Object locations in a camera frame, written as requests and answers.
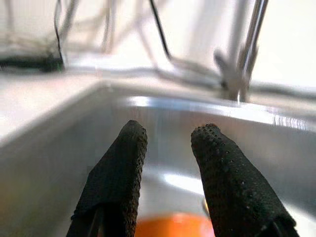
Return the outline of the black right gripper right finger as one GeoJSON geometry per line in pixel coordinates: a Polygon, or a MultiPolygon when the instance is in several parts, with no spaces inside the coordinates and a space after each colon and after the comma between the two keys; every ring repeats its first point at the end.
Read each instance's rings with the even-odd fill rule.
{"type": "Polygon", "coordinates": [[[191,147],[215,236],[298,236],[295,220],[266,178],[219,127],[195,128],[191,147]]]}

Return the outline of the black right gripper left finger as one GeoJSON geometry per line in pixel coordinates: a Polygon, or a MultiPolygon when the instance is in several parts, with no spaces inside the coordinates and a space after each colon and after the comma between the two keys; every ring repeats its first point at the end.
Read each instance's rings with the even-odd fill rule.
{"type": "Polygon", "coordinates": [[[67,236],[134,236],[147,144],[139,122],[129,120],[122,127],[90,171],[67,236]]]}

